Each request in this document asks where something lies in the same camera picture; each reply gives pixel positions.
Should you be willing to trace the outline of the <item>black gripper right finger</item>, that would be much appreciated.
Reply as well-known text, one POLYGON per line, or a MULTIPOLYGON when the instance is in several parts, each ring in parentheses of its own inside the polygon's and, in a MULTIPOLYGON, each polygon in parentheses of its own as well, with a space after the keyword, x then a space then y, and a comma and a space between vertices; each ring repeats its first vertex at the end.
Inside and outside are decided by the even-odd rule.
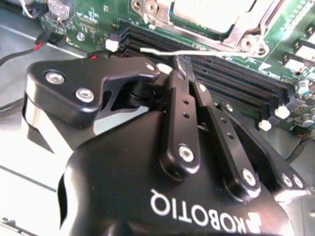
POLYGON ((227 102, 214 103, 208 89, 196 80, 190 61, 184 61, 184 65, 196 99, 197 119, 210 133, 210 143, 230 194, 239 201, 250 201, 266 188, 276 201, 304 196, 307 187, 300 175, 255 128, 246 127, 240 112, 228 109, 227 102))

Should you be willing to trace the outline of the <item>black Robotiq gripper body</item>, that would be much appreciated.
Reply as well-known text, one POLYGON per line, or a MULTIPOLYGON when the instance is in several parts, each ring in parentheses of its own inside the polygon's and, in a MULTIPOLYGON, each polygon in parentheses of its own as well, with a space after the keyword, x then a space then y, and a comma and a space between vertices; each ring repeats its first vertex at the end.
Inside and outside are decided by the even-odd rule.
POLYGON ((164 116, 151 112, 94 137, 70 157, 59 186, 61 236, 292 236, 266 188, 249 202, 226 189, 207 131, 201 166, 183 181, 159 163, 164 116))

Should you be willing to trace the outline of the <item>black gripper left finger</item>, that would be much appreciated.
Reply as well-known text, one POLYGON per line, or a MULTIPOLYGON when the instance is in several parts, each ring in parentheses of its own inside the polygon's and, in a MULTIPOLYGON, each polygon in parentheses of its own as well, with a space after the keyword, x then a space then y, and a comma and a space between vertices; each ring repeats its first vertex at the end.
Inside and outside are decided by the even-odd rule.
POLYGON ((140 106, 166 111, 161 166, 174 179, 198 172, 194 74, 174 59, 160 70, 144 57, 87 58, 33 63, 27 71, 23 117, 36 142, 67 162, 93 138, 99 118, 140 106))

